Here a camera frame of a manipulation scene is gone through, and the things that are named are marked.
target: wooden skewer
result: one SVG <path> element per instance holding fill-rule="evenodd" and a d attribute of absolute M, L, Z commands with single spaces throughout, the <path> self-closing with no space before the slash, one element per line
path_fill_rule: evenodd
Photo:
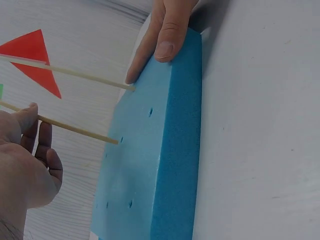
<path fill-rule="evenodd" d="M 59 73 L 67 74 L 67 75 L 72 75 L 75 77 L 92 80 L 95 82 L 107 84 L 110 86 L 130 90 L 130 91 L 134 91 L 136 89 L 134 86 L 125 85 L 125 84 L 117 83 L 114 81 L 109 81 L 109 80 L 104 79 L 99 76 L 93 76 L 93 75 L 89 75 L 84 72 L 77 72 L 77 71 L 65 69 L 62 67 L 46 65 L 45 63 L 43 63 L 41 61 L 30 60 L 30 59 L 23 58 L 23 57 L 13 57 L 13 56 L 5 55 L 5 54 L 0 54 L 0 59 L 11 62 L 11 63 L 15 63 L 15 64 L 23 64 L 23 65 L 27 65 L 30 67 L 35 67 L 35 68 L 39 68 L 39 69 L 47 69 L 47 70 L 51 70 L 51 71 L 55 71 L 55 72 L 59 72 Z"/>
<path fill-rule="evenodd" d="M 3 106 L 5 108 L 11 109 L 11 110 L 16 111 L 16 112 L 21 110 L 20 108 L 14 106 L 14 105 L 11 105 L 11 104 L 9 104 L 7 102 L 4 102 L 2 100 L 0 100 L 0 106 Z M 83 130 L 81 128 L 70 126 L 70 125 L 67 125 L 65 123 L 62 123 L 62 122 L 47 118 L 45 116 L 38 115 L 38 119 L 40 121 L 45 122 L 45 123 L 48 123 L 48 124 L 51 124 L 51 125 L 55 125 L 57 127 L 60 127 L 60 128 L 63 128 L 63 129 L 67 129 L 67 130 L 70 130 L 72 132 L 84 135 L 84 136 L 88 136 L 88 137 L 91 137 L 91 138 L 94 138 L 94 139 L 98 139 L 98 140 L 101 140 L 101 141 L 104 141 L 104 142 L 107 142 L 107 143 L 111 143 L 111 144 L 116 144 L 116 145 L 118 144 L 118 141 L 115 140 L 115 139 L 109 138 L 107 136 L 102 136 L 100 134 L 96 134 L 96 133 L 93 133 L 93 132 L 90 132 L 90 131 L 86 131 L 86 130 Z"/>

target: white table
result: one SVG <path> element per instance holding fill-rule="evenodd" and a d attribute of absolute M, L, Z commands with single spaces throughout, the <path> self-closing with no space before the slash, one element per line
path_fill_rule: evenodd
<path fill-rule="evenodd" d="M 27 3 L 12 1 L 10 6 L 11 3 L 7 3 L 8 11 L 18 8 L 22 13 L 17 20 L 9 13 L 4 15 L 6 2 L 0 1 L 0 20 L 11 19 L 10 24 L 15 25 L 12 36 L 20 34 L 18 20 L 24 19 L 23 14 L 30 19 L 46 19 L 51 26 L 50 33 L 57 35 L 55 29 L 58 28 L 51 22 L 53 13 L 37 16 L 26 11 Z M 48 0 L 28 2 L 49 4 Z M 76 22 L 81 21 L 81 14 L 87 14 L 92 17 L 88 26 L 96 24 L 101 37 L 87 34 L 78 38 L 78 44 L 71 44 L 65 37 L 57 36 L 76 56 L 71 58 L 68 51 L 57 48 L 51 51 L 51 61 L 88 70 L 98 64 L 101 74 L 122 78 L 138 29 L 133 29 L 127 21 L 118 21 L 115 14 L 106 17 L 104 9 L 88 2 L 81 1 L 77 9 L 67 5 L 74 14 L 80 15 L 76 19 L 67 15 L 64 22 L 70 23 L 69 28 L 73 24 L 79 27 L 75 31 L 78 33 L 82 28 Z M 62 12 L 67 10 L 65 1 L 51 3 L 56 8 L 64 6 L 60 9 Z M 206 23 L 211 32 L 207 29 L 203 33 L 208 40 L 203 45 L 206 68 L 195 240 L 319 239 L 319 12 L 318 0 L 230 0 L 218 34 L 215 33 L 220 17 Z M 94 27 L 85 29 L 91 34 L 95 32 Z M 94 39 L 95 45 L 82 47 Z M 47 47 L 53 50 L 56 42 L 52 41 Z M 107 52 L 97 48 L 103 42 Z M 85 57 L 81 56 L 82 51 L 86 52 Z M 113 70 L 104 69 L 105 65 L 112 66 Z M 15 81 L 22 79 L 20 75 L 14 77 Z M 62 84 L 63 78 L 59 79 L 57 82 Z M 5 99 L 16 101 L 20 106 L 26 101 L 38 100 L 37 96 L 26 93 L 34 84 L 25 80 L 28 87 L 19 92 L 16 91 L 19 83 L 5 84 Z M 42 113 L 92 131 L 106 131 L 117 97 L 106 88 L 86 87 L 90 87 L 90 96 L 94 98 L 84 100 L 86 92 L 81 88 L 75 92 L 74 87 L 66 84 L 64 92 L 72 104 L 64 105 L 63 111 L 44 109 L 43 104 Z M 54 104 L 54 98 L 42 90 L 39 95 L 48 100 L 50 106 Z M 91 121 L 84 117 L 89 112 L 83 110 L 93 111 L 89 114 Z M 55 129 L 54 146 L 65 167 L 61 194 L 48 207 L 30 212 L 26 229 L 35 240 L 88 239 L 92 194 L 103 145 Z"/>
<path fill-rule="evenodd" d="M 193 239 L 319 239 L 319 24 L 317 0 L 234 0 L 208 37 Z"/>

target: red flag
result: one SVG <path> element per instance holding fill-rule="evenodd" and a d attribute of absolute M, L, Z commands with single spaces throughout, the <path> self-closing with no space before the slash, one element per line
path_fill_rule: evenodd
<path fill-rule="evenodd" d="M 13 57 L 38 60 L 50 65 L 41 29 L 15 38 L 0 46 L 0 54 Z M 27 66 L 19 63 L 12 64 L 33 81 L 61 99 L 61 94 L 51 70 Z"/>

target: hand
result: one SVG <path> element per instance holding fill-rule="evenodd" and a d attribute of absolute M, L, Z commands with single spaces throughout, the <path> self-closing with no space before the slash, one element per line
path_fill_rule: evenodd
<path fill-rule="evenodd" d="M 171 61 L 183 46 L 190 14 L 199 0 L 154 0 L 149 27 L 135 53 L 125 82 L 134 83 L 154 53 L 161 63 Z"/>
<path fill-rule="evenodd" d="M 20 200 L 26 200 L 28 209 L 49 204 L 59 192 L 63 179 L 62 163 L 51 149 L 52 126 L 41 123 L 33 156 L 37 133 L 35 103 L 13 114 L 0 111 L 1 175 L 5 184 L 19 193 Z"/>

